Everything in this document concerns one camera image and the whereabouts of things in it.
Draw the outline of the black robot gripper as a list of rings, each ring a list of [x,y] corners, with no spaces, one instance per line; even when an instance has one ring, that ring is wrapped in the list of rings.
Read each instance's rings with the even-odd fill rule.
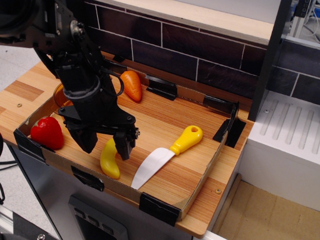
[[[112,135],[121,159],[128,160],[140,132],[135,117],[118,106],[114,86],[97,84],[76,91],[64,87],[63,92],[73,105],[58,113],[78,146],[90,154],[98,142],[97,133]]]

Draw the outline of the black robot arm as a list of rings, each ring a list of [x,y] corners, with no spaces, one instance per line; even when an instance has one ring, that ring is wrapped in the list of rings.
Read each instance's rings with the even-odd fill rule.
[[[100,47],[82,22],[59,0],[3,0],[0,3],[0,43],[35,50],[61,81],[71,106],[58,114],[76,143],[90,153],[97,135],[111,135],[123,160],[130,157],[139,130],[135,117],[118,106]]]

